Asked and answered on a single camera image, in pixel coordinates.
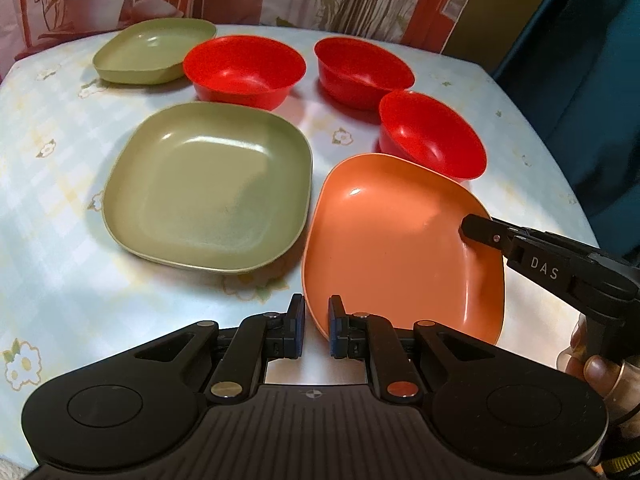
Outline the person's right hand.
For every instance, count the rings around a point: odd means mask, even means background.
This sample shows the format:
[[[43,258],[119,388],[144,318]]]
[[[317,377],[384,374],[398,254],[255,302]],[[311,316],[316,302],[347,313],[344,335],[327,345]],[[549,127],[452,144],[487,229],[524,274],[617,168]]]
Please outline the person's right hand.
[[[556,358],[556,368],[583,380],[602,396],[610,422],[624,438],[639,435],[639,367],[618,365],[602,356],[586,357],[587,321],[578,318],[570,345]]]

